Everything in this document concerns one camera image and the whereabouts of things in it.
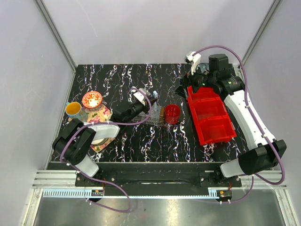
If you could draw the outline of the clear holder with wooden ends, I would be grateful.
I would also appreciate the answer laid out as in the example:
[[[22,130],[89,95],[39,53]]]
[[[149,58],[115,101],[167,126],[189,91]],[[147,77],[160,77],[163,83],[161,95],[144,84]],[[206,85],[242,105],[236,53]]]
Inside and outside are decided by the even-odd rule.
[[[163,117],[161,116],[162,111],[163,111],[162,106],[157,105],[156,109],[155,106],[153,106],[151,109],[150,117],[144,123],[150,125],[156,125],[156,126],[163,126],[165,122],[163,120]],[[147,113],[141,112],[132,119],[132,122],[142,121],[147,117],[147,115],[148,115]]]

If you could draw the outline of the blue and white toothbrush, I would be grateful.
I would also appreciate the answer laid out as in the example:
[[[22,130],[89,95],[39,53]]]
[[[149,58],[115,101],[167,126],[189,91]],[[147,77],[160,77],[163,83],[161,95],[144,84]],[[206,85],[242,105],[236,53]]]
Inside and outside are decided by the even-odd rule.
[[[156,99],[153,103],[153,110],[156,112],[157,111],[157,100],[158,100],[158,93],[157,91],[153,91],[153,97]]]

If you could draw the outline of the red translucent cup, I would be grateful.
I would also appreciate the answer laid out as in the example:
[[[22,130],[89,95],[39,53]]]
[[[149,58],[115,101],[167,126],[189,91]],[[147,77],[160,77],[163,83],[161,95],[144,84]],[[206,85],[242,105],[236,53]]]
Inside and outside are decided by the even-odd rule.
[[[181,109],[178,105],[170,104],[165,107],[165,121],[168,124],[177,124],[181,115]]]

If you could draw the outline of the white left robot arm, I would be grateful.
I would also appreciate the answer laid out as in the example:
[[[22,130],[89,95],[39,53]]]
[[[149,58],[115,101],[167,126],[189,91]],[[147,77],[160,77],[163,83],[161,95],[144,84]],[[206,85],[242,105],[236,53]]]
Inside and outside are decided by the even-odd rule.
[[[110,122],[131,124],[133,118],[139,115],[141,112],[148,113],[153,104],[158,100],[151,95],[148,96],[149,103],[145,100],[143,102],[138,99],[135,102],[122,102],[113,111],[110,118]],[[84,128],[70,143],[66,151],[64,152],[64,160],[75,166],[79,171],[86,174],[85,180],[91,186],[97,186],[101,183],[102,175],[99,172],[99,167],[88,156],[90,146],[94,141],[99,139],[115,138],[119,134],[122,134],[125,129],[125,125],[110,125],[108,123],[88,126],[89,123],[83,123],[79,119],[73,119],[59,133],[58,137],[52,143],[52,148],[59,155],[62,154],[65,146],[71,139],[71,137],[80,129]]]

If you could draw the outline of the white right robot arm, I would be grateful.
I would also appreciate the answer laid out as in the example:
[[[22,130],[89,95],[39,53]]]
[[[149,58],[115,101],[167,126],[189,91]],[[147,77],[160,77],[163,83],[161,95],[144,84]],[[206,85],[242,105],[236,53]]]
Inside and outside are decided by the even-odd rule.
[[[199,143],[228,142],[235,128],[227,110],[233,114],[245,137],[248,152],[223,163],[214,174],[218,186],[227,185],[231,177],[252,175],[279,164],[286,150],[284,140],[277,140],[256,112],[244,82],[231,75],[231,64],[225,54],[209,56],[209,69],[200,72],[201,55],[195,51],[186,56],[191,69],[181,78],[177,93],[187,98]]]

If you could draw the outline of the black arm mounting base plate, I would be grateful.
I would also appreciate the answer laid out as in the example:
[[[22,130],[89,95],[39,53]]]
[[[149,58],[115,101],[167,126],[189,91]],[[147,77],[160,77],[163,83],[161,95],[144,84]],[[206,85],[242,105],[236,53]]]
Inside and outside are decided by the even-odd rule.
[[[220,162],[101,162],[97,179],[117,185],[137,185],[143,183],[193,185],[199,187],[242,186],[235,176],[222,179]]]

